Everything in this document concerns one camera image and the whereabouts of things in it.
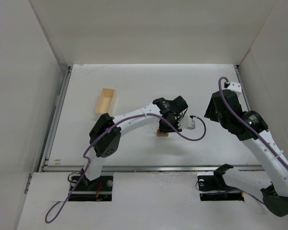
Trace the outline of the light tan wood block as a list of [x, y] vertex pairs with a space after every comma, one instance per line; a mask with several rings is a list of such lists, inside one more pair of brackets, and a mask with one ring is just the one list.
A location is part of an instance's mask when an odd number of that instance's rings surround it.
[[157, 137], [168, 137], [168, 133], [161, 132], [159, 129], [156, 131]]

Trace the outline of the light wooden box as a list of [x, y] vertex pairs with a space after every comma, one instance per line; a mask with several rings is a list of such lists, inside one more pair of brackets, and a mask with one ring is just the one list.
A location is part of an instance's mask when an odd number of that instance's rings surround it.
[[96, 106], [95, 114], [98, 117], [105, 113], [113, 115], [116, 98], [117, 96], [115, 89], [103, 88]]

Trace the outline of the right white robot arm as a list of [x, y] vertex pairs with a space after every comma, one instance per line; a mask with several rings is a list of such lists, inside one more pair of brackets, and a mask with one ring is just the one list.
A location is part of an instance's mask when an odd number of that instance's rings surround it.
[[243, 111], [234, 91], [212, 94], [204, 115], [235, 135], [256, 157], [269, 180], [259, 180], [223, 164], [214, 170], [215, 189], [240, 189], [260, 200], [278, 217], [288, 215], [288, 160], [273, 140], [267, 123], [255, 111]]

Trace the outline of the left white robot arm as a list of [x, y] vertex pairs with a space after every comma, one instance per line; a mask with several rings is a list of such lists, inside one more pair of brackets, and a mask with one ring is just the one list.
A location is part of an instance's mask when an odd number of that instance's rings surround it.
[[186, 101], [178, 96], [172, 101], [155, 99], [147, 106], [123, 115], [102, 114], [89, 133], [91, 148], [86, 155], [88, 164], [82, 172], [85, 188], [90, 191], [99, 183], [105, 159], [117, 151], [120, 138], [125, 134], [154, 123], [158, 123], [159, 134], [194, 129], [195, 122], [186, 115], [187, 109]]

